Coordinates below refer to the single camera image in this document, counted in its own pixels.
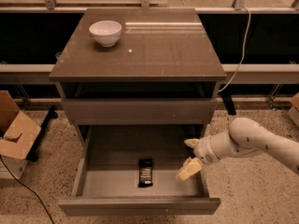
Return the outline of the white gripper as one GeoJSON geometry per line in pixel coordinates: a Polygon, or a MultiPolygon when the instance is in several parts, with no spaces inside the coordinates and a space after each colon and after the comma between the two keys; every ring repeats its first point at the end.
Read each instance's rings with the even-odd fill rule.
{"type": "Polygon", "coordinates": [[[210,165],[220,160],[213,151],[210,136],[201,139],[186,139],[184,144],[187,147],[193,148],[193,153],[197,158],[189,157],[183,163],[176,174],[177,181],[185,181],[189,177],[197,174],[202,170],[203,164],[210,165]]]}

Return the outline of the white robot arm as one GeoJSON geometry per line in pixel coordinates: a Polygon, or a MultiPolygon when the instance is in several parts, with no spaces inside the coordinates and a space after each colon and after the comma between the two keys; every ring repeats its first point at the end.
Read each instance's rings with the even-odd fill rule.
{"type": "Polygon", "coordinates": [[[275,160],[299,174],[299,143],[266,130],[249,118],[234,119],[229,128],[216,135],[184,141],[193,150],[177,172],[176,179],[185,181],[203,169],[203,165],[216,163],[224,158],[245,158],[267,153],[275,160]]]}

